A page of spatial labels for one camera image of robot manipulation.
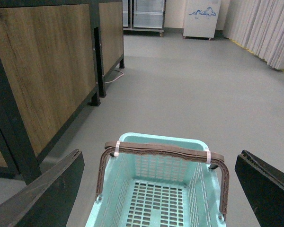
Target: brown handle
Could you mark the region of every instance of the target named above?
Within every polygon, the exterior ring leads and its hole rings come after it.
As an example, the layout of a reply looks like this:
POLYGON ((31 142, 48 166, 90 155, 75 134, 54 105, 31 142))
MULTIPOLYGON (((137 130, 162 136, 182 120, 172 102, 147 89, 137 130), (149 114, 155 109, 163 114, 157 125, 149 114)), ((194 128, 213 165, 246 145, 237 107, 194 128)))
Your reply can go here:
MULTIPOLYGON (((105 151, 103 152, 100 160, 96 199, 102 193, 104 172, 106 167, 107 156, 115 152, 116 142, 107 142, 105 144, 105 151)), ((128 143, 121 142, 119 153, 134 154, 134 155, 161 155, 181 158, 191 162, 207 161, 207 153, 199 150, 190 150, 171 145, 163 144, 141 144, 141 143, 128 143)), ((221 180, 221 194, 220 194, 220 212, 226 220, 227 202, 228 202, 228 189, 229 189, 229 171, 224 163, 224 156, 211 152, 211 166, 210 169, 219 167, 222 172, 221 180)))

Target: curtain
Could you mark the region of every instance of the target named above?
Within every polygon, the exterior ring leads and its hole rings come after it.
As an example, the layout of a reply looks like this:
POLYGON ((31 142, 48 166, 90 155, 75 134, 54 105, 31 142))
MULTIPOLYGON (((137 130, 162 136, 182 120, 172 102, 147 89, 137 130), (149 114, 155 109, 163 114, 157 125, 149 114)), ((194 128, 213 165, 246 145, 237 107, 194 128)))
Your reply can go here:
POLYGON ((284 70, 284 0, 231 0, 223 35, 284 70))

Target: power cord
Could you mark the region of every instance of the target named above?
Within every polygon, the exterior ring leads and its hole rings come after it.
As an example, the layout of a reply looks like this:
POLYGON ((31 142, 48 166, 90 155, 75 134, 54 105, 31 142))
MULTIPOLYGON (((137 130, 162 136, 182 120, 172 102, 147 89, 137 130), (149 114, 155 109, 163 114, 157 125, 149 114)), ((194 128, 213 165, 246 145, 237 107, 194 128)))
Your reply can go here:
POLYGON ((121 72, 121 71, 119 71, 119 70, 114 70, 114 71, 120 72, 121 75, 118 76, 117 78, 115 78, 115 79, 112 80, 112 81, 107 81, 107 82, 105 82, 105 84, 109 84, 109 83, 115 82, 116 80, 118 80, 119 78, 121 78, 122 76, 124 76, 124 73, 123 73, 123 72, 121 72))

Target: basket grid bottom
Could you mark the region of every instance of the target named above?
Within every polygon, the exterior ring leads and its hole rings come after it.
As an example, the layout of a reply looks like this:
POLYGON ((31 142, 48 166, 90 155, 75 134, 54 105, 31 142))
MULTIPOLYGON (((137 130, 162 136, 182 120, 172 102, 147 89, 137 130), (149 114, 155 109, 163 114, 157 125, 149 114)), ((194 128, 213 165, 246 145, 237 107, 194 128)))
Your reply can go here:
POLYGON ((184 227, 183 188, 136 180, 126 227, 184 227))

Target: chest freezer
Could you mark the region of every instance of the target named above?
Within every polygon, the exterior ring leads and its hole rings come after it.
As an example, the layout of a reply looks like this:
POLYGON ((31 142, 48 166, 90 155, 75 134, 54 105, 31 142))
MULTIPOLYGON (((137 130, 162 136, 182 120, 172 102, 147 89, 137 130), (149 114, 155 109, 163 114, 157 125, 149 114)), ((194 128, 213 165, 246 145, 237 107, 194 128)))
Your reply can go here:
POLYGON ((213 38, 221 0, 187 0, 183 36, 213 38))

